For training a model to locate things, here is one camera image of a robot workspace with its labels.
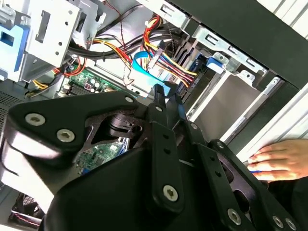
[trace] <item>motherboard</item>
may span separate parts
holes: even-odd
[[[126,148],[126,140],[120,138],[117,142],[111,144],[98,145],[77,157],[76,167],[78,173],[84,175],[102,164],[121,155]]]
[[[103,78],[92,74],[88,70],[84,70],[76,76],[65,77],[57,96],[65,97],[115,90],[121,89]]]

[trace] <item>screw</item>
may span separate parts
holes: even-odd
[[[295,224],[289,219],[289,218],[286,218],[285,219],[285,222],[287,222],[287,224],[290,226],[290,228],[292,229],[292,230],[296,230],[296,226],[295,226]]]
[[[178,192],[171,185],[165,185],[163,188],[164,196],[172,202],[176,202],[179,198]]]
[[[67,129],[61,129],[57,132],[57,138],[65,143],[70,143],[75,139],[75,134]]]
[[[197,126],[197,125],[195,125],[194,123],[191,123],[191,126],[192,126],[192,128],[193,128],[193,129],[195,129],[195,130],[197,130],[197,129],[198,129],[198,126]]]
[[[278,225],[278,227],[283,229],[283,223],[282,223],[282,221],[278,217],[273,216],[273,220],[276,223],[276,225]]]
[[[25,116],[25,120],[27,123],[33,126],[41,126],[45,124],[46,119],[44,116],[37,113],[30,113]]]
[[[131,99],[130,97],[125,97],[125,100],[126,100],[127,102],[129,102],[129,103],[134,102],[133,99]]]
[[[219,148],[224,148],[224,146],[223,146],[223,143],[222,143],[222,142],[218,141],[218,142],[217,142],[217,144],[218,144]]]
[[[233,208],[228,209],[228,216],[230,220],[233,221],[236,225],[241,225],[241,217]]]
[[[156,110],[159,111],[159,112],[162,112],[162,111],[163,111],[163,109],[161,109],[159,106],[156,106],[155,108],[156,108]]]

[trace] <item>hand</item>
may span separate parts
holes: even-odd
[[[308,176],[308,140],[283,141],[260,149],[248,160],[259,180],[295,180]]]

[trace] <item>finger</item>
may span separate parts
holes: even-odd
[[[296,175],[286,170],[263,171],[253,174],[258,180],[277,181],[277,180],[295,180]]]
[[[275,143],[269,146],[266,146],[264,148],[261,148],[259,151],[257,151],[257,154],[260,153],[268,153],[268,152],[275,152],[275,151],[283,151],[287,149],[287,145],[285,142]]]
[[[266,160],[280,160],[286,159],[288,157],[287,151],[276,151],[276,152],[269,152],[269,153],[261,153],[256,154],[248,159],[248,163],[257,163]]]
[[[275,171],[275,170],[290,170],[288,162],[284,160],[269,160],[256,164],[248,165],[250,171]]]

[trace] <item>blue drive latch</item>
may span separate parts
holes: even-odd
[[[218,74],[222,74],[222,72],[224,71],[223,64],[219,62],[218,60],[214,59],[213,57],[210,57],[207,60],[206,66]]]
[[[28,34],[28,26],[15,25],[8,29],[0,25],[0,69],[2,71],[9,74],[19,70]]]

